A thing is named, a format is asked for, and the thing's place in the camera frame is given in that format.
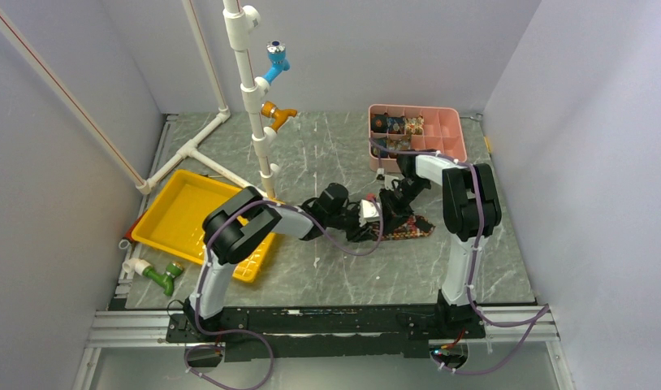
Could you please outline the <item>multicolour patterned necktie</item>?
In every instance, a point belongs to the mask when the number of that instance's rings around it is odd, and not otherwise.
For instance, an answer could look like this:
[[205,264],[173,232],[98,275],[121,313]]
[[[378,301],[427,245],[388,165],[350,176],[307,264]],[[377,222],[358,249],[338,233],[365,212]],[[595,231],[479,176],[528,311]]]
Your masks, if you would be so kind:
[[428,237],[434,229],[435,225],[422,215],[388,215],[383,222],[382,240],[399,241]]

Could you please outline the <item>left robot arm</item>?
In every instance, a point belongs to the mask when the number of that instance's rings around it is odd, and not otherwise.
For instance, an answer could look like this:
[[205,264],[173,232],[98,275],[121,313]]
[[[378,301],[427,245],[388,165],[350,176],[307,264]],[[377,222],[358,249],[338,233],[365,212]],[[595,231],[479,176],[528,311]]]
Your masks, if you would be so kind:
[[361,203],[350,201],[347,189],[329,184],[319,196],[298,206],[263,197],[254,187],[240,190],[203,221],[205,255],[199,279],[184,303],[188,331],[200,341],[213,339],[220,327],[228,286],[238,264],[271,234],[300,241],[344,232],[348,241],[382,240],[385,223],[377,228],[362,214]]

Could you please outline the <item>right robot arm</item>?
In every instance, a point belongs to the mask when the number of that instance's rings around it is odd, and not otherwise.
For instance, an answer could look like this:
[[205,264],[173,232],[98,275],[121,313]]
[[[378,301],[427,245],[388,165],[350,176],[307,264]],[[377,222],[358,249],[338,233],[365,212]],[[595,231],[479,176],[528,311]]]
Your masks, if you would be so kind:
[[476,320],[473,281],[477,258],[502,219],[502,209],[492,169],[445,156],[434,149],[408,150],[397,157],[403,176],[379,192],[383,231],[392,232],[413,215],[411,203],[434,184],[441,188],[445,228],[451,234],[445,280],[439,289],[434,328],[453,337],[466,323]]

